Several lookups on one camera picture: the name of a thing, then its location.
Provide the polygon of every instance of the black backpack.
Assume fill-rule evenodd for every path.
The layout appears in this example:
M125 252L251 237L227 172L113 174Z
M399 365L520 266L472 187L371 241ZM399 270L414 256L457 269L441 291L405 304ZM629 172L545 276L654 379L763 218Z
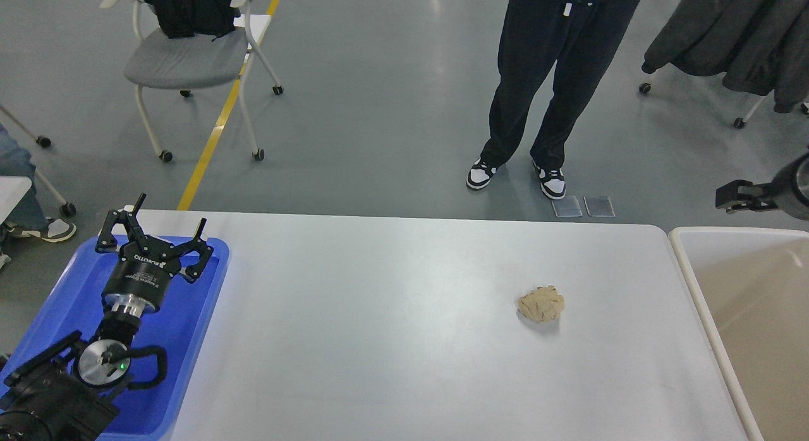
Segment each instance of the black backpack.
M144 0L154 7L160 29L168 38L216 35L233 32L233 18L239 9L231 0Z

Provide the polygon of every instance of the sneaker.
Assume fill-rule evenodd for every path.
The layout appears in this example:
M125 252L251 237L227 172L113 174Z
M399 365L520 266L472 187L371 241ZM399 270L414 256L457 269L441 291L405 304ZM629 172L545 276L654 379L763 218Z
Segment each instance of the sneaker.
M471 165L469 176L466 178L466 186L472 190L482 190L482 188L489 184L489 180L494 177L494 173L496 172L496 167L491 167L485 162L480 161L480 159L477 159L477 161Z
M8 234L17 239L38 237L45 242L57 243L73 237L76 234L76 225L61 219L48 219L48 227L41 230L26 230L20 225L9 228Z
M542 193L551 199L562 199L564 197L564 174L560 169L543 170L537 166L533 161L534 169L537 170L537 175L540 176L540 187Z

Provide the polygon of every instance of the beige object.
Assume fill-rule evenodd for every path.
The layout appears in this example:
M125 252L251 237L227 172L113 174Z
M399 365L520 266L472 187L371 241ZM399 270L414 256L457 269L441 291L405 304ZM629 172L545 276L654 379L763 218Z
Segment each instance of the beige object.
M555 320L564 311L564 297L553 285L539 286L520 298L520 313L538 323Z

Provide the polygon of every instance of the white bin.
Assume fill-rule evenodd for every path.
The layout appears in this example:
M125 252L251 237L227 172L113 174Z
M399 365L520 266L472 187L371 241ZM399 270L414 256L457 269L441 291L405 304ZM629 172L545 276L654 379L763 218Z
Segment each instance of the white bin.
M809 233L683 227L669 237L748 437L809 439Z

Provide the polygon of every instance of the black pants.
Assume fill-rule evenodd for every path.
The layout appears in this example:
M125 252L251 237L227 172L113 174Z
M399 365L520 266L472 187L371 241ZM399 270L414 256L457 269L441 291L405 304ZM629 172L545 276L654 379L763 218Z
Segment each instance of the black pants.
M489 112L491 139L480 159L493 167L517 151L531 101L554 62L554 98L545 112L531 156L540 167L564 162L564 142L592 98L624 38L640 0L566 4L509 0L500 37L500 85Z

